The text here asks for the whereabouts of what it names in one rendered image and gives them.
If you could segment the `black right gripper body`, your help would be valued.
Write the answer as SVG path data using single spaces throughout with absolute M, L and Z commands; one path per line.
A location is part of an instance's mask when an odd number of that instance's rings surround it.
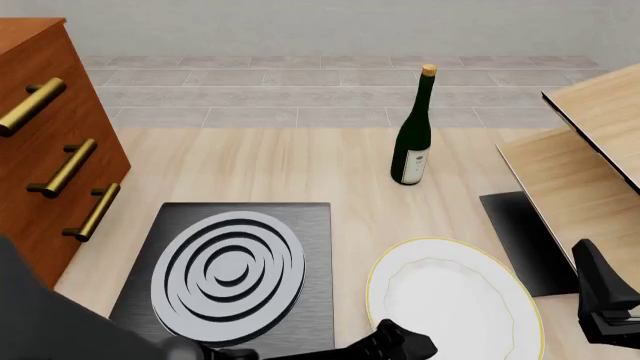
M 640 346 L 640 316 L 628 311 L 595 311 L 579 299 L 579 325 L 590 344 Z

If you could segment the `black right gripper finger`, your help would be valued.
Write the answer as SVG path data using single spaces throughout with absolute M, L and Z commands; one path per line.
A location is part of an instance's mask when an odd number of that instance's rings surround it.
M 631 302 L 631 287 L 612 269 L 590 239 L 580 239 L 572 248 L 580 285 L 595 302 Z

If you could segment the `flat black stove plate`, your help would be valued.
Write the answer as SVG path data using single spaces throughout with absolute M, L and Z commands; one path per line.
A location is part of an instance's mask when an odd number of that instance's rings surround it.
M 334 347 L 329 204 L 163 204 L 110 317 L 264 358 Z

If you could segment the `red-brown wooden cabinet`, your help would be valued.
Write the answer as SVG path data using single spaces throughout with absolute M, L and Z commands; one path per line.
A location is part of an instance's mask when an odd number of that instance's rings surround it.
M 120 185 L 131 167 L 64 23 L 0 18 L 0 117 L 29 96 L 26 86 L 53 77 L 66 84 L 16 134 L 0 137 L 0 235 L 48 287 L 85 243 L 62 236 L 62 230 L 81 226 L 98 200 L 92 189 Z M 28 184 L 48 182 L 64 164 L 71 155 L 63 152 L 65 145 L 87 138 L 98 147 L 57 198 L 26 191 Z

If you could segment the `white plate gold rim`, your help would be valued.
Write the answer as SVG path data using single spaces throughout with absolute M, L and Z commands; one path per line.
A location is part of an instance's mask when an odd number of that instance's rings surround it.
M 400 242 L 368 276 L 369 323 L 392 320 L 426 335 L 433 360 L 542 360 L 544 327 L 519 278 L 495 257 L 454 239 Z

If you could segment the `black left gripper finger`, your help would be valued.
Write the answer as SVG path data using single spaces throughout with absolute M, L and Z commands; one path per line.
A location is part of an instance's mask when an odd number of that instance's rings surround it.
M 376 330 L 349 346 L 349 360 L 428 360 L 438 349 L 427 335 L 384 319 Z

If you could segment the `dark green wine bottle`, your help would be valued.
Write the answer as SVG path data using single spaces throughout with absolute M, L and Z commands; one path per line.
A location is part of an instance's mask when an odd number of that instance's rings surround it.
M 422 66 L 414 105 L 397 134 L 390 175 L 400 185 L 421 181 L 431 147 L 429 107 L 437 65 Z

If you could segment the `pale wooden rack black base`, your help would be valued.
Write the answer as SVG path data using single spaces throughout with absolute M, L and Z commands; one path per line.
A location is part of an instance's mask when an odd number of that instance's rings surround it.
M 564 125 L 499 144 L 520 189 L 481 198 L 516 275 L 535 297 L 576 293 L 589 239 L 640 290 L 640 63 L 542 98 Z

